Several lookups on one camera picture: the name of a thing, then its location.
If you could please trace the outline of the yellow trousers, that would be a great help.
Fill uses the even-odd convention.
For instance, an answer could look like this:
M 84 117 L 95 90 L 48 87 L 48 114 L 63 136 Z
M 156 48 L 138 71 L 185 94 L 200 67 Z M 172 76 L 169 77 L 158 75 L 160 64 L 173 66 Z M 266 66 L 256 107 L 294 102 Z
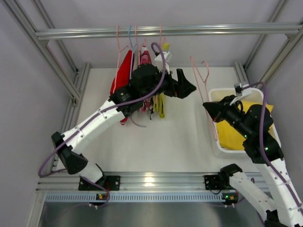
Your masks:
M 244 100 L 241 102 L 243 104 L 243 110 L 245 113 L 252 105 L 260 104 Z M 266 108 L 271 113 L 274 106 L 266 104 Z M 221 147 L 229 150 L 244 150 L 242 144 L 245 141 L 245 138 L 240 133 L 238 133 L 231 125 L 229 125 L 227 121 L 216 123 L 216 127 L 218 133 L 218 140 Z

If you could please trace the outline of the pink hanger of lime trousers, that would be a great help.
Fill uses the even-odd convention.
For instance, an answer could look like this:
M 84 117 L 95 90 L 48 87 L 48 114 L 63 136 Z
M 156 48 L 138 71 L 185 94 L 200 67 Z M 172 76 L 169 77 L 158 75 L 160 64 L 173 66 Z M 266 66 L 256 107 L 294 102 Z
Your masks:
M 163 45 L 165 44 L 165 41 L 166 41 L 166 37 L 164 37 L 162 35 L 162 30 L 163 30 L 163 26 L 162 26 L 162 24 L 160 24 L 160 28 L 159 28 L 159 42 L 158 42 L 158 44 L 159 44 L 159 46 L 161 48 L 163 47 Z

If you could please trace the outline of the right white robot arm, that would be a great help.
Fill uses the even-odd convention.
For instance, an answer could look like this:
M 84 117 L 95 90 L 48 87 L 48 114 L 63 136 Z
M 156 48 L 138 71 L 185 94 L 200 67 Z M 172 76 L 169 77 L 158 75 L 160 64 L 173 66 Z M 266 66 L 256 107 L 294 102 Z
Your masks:
M 234 95 L 218 102 L 205 102 L 203 107 L 215 123 L 227 122 L 243 138 L 245 153 L 263 176 L 270 196 L 253 183 L 236 164 L 220 169 L 224 185 L 240 192 L 257 211 L 267 227 L 301 227 L 303 204 L 288 175 L 280 145 L 269 133 L 273 124 L 265 105 L 253 104 L 243 111 L 241 101 L 232 103 Z

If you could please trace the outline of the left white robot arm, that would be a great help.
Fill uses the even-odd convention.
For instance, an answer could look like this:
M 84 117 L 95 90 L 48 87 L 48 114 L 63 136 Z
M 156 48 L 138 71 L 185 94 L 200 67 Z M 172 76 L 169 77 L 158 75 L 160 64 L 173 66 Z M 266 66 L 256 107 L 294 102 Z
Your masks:
M 55 152 L 68 174 L 101 185 L 106 177 L 98 164 L 84 157 L 86 146 L 107 128 L 139 110 L 146 99 L 158 94 L 183 99 L 194 91 L 196 86 L 186 79 L 182 69 L 177 69 L 174 79 L 170 71 L 142 64 L 133 71 L 130 83 L 111 94 L 89 118 L 69 131 L 52 135 Z

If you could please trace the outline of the lime green trousers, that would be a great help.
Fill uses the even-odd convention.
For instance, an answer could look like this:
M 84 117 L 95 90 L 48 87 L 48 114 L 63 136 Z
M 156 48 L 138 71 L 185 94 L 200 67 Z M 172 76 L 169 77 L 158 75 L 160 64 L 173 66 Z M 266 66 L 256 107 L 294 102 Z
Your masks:
M 160 43 L 160 47 L 165 55 L 169 50 L 169 43 Z M 165 118 L 165 101 L 166 96 L 163 93 L 153 97 L 153 110 L 159 114 L 161 119 Z

